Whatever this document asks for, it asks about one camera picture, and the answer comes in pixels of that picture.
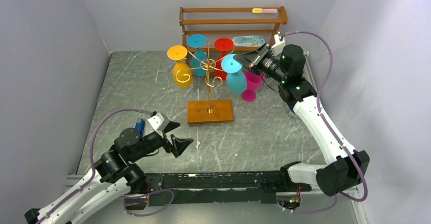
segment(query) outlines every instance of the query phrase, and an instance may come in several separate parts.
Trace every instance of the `wooden block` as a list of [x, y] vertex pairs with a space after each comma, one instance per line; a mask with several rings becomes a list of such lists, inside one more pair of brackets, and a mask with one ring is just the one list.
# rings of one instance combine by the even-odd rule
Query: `wooden block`
[[188, 124], [233, 122], [232, 102], [230, 100], [211, 101], [212, 112], [208, 112], [208, 101], [189, 101]]

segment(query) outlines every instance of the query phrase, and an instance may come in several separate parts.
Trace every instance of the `marble surface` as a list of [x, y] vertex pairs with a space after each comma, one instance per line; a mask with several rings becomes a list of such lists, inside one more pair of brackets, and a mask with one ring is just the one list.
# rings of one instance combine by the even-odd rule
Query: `marble surface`
[[[222, 124], [187, 124], [187, 101], [206, 100], [203, 78], [194, 78], [188, 88], [173, 83], [174, 62], [166, 52], [114, 52], [100, 92], [97, 108], [85, 145], [78, 174], [89, 170], [89, 141], [99, 121], [121, 108], [141, 108], [165, 113], [181, 126], [171, 133], [195, 142], [179, 158], [164, 152], [137, 163], [144, 172], [219, 172], [279, 170], [293, 161], [324, 164], [323, 155], [298, 118], [286, 113], [277, 93], [264, 84], [258, 98], [247, 103], [232, 94], [224, 84], [212, 90], [213, 99], [230, 99], [234, 122]], [[276, 87], [274, 81], [268, 83]], [[101, 127], [96, 138], [94, 157], [109, 150], [123, 129], [134, 127], [137, 118], [148, 118], [136, 112], [121, 112]]]

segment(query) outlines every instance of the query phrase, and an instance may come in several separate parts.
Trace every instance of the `purple cable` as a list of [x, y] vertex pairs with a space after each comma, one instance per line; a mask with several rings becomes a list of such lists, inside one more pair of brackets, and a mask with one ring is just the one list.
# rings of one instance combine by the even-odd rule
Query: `purple cable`
[[[319, 40], [321, 40], [323, 42], [323, 44], [326, 46], [326, 49], [328, 50], [329, 53], [329, 69], [328, 69], [328, 73], [325, 76], [325, 79], [323, 79], [322, 85], [320, 86], [320, 89], [317, 92], [317, 110], [319, 111], [319, 113], [322, 111], [322, 109], [320, 108], [320, 96], [322, 94], [322, 90], [323, 87], [325, 86], [326, 82], [328, 81], [329, 75], [331, 74], [332, 71], [332, 64], [333, 64], [333, 57], [332, 57], [332, 50], [329, 47], [329, 44], [326, 42], [326, 40], [321, 37], [318, 34], [315, 34], [313, 32], [309, 32], [309, 31], [294, 31], [294, 32], [287, 32], [285, 33], [286, 36], [288, 35], [295, 35], [295, 34], [308, 34], [308, 35], [312, 35], [316, 38], [318, 38]], [[343, 142], [341, 141], [341, 139], [339, 138], [339, 136], [336, 134], [336, 132], [334, 131], [334, 129], [331, 127], [331, 125], [328, 123], [328, 121], [326, 120], [325, 116], [323, 114], [321, 114], [321, 118], [323, 120], [323, 122], [325, 123], [325, 125], [328, 127], [329, 131], [331, 131], [332, 135], [334, 135], [335, 139], [337, 140], [337, 142], [340, 144], [341, 147], [343, 147]], [[349, 150], [346, 147], [343, 147], [344, 151], [346, 152], [346, 154], [349, 156], [349, 159], [352, 161], [353, 165], [355, 166], [356, 170], [358, 171], [359, 177], [362, 180], [362, 185], [364, 188], [364, 194], [362, 196], [362, 198], [355, 198], [352, 197], [346, 193], [341, 192], [341, 194], [353, 201], [357, 201], [357, 202], [362, 202], [366, 199], [366, 197], [368, 196], [368, 186], [366, 184], [366, 180], [365, 180], [365, 176], [360, 168], [360, 166], [358, 165], [358, 162], [356, 162], [355, 158], [352, 156], [352, 154], [349, 152]], [[330, 208], [334, 207], [335, 204], [337, 202], [336, 196], [334, 199], [334, 203], [332, 205], [330, 205], [327, 208], [321, 209], [321, 210], [315, 210], [315, 211], [293, 211], [294, 213], [317, 213], [317, 212], [322, 212], [322, 211], [326, 211], [329, 210]]]
[[[133, 214], [133, 213], [129, 212], [126, 209], [126, 199], [141, 199], [141, 198], [148, 197], [148, 196], [155, 195], [155, 194], [162, 193], [162, 192], [170, 192], [172, 197], [171, 197], [171, 200], [169, 201], [169, 203], [167, 205], [165, 205], [160, 210], [157, 210], [157, 211], [149, 213], [149, 214]], [[168, 188], [165, 188], [165, 189], [156, 190], [154, 192], [150, 192], [150, 193], [147, 193], [147, 194], [144, 194], [144, 195], [139, 195], [139, 196], [122, 196], [122, 198], [124, 198], [124, 200], [122, 202], [122, 205], [124, 207], [124, 212], [126, 214], [131, 215], [131, 216], [137, 216], [137, 217], [145, 217], [145, 216], [155, 215], [155, 214], [157, 214], [159, 212], [162, 212], [165, 209], [167, 209], [172, 204], [172, 202], [174, 201], [174, 192], [172, 190], [168, 189]]]
[[[122, 112], [122, 111], [136, 111], [136, 112], [140, 112], [140, 113], [144, 113], [147, 115], [151, 115], [152, 113], [143, 109], [130, 109], [130, 108], [126, 108], [126, 109], [119, 109], [116, 111], [111, 112], [110, 114], [108, 114], [107, 116], [105, 116], [100, 122], [99, 124], [97, 124], [95, 132], [93, 134], [93, 137], [91, 138], [91, 142], [90, 142], [90, 165], [91, 165], [91, 177], [90, 179], [85, 182], [84, 184], [82, 184], [80, 187], [81, 189], [83, 189], [84, 187], [86, 187], [87, 185], [90, 184], [90, 182], [93, 180], [94, 176], [96, 175], [96, 167], [94, 165], [94, 159], [93, 159], [93, 151], [94, 151], [94, 143], [96, 140], [96, 135], [97, 132], [99, 131], [100, 127], [102, 126], [102, 124], [108, 120], [108, 118], [110, 118], [111, 116], [113, 116], [114, 114], [117, 114], [118, 112]], [[47, 216], [50, 216], [58, 207], [60, 207], [62, 204], [64, 204], [68, 199], [70, 199], [73, 195], [75, 195], [76, 193], [78, 193], [80, 190], [79, 189], [75, 189], [74, 191], [72, 191], [70, 194], [68, 194], [64, 199], [60, 200], [50, 211], [46, 212]], [[41, 222], [43, 222], [46, 219], [45, 216], [43, 216], [39, 221], [37, 221], [35, 224], [40, 224]]]

